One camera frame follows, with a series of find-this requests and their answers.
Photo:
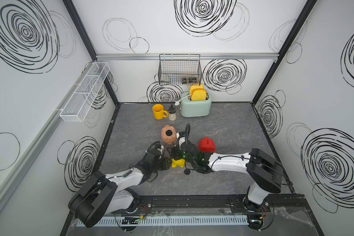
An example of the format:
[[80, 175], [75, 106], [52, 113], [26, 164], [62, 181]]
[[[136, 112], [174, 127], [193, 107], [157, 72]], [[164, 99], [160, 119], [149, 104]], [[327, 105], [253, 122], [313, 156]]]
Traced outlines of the yellow piggy bank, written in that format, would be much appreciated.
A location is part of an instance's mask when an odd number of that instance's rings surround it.
[[179, 160], [172, 159], [172, 168], [175, 168], [175, 167], [183, 168], [184, 166], [185, 166], [184, 159], [179, 159]]

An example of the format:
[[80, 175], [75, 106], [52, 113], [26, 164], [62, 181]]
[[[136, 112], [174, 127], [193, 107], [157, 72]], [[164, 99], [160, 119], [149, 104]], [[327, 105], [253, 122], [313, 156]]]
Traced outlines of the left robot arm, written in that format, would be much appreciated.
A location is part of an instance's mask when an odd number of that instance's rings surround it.
[[117, 210], [137, 210], [138, 194], [130, 189], [150, 182], [152, 174], [168, 170], [171, 160], [165, 157], [161, 142], [152, 143], [144, 156], [128, 170], [114, 174], [94, 172], [68, 203], [69, 210], [87, 228]]

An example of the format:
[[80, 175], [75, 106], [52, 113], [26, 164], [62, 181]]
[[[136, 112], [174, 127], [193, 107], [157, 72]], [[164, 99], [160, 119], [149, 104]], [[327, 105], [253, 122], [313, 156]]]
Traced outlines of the pink piggy bank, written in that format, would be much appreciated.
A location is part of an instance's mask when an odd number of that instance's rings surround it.
[[164, 143], [172, 144], [177, 139], [177, 131], [171, 125], [166, 125], [161, 130], [161, 138]]

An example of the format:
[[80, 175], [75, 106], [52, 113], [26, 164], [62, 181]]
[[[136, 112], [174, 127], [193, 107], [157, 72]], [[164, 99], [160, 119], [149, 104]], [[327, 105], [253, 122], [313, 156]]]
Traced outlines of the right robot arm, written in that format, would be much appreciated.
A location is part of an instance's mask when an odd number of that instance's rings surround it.
[[248, 174], [254, 183], [248, 188], [242, 204], [249, 212], [266, 210], [265, 199], [269, 194], [279, 194], [285, 179], [282, 163], [258, 148], [244, 154], [202, 152], [183, 137], [167, 150], [173, 168], [177, 161], [183, 160], [191, 164], [192, 170], [203, 175], [220, 171]]

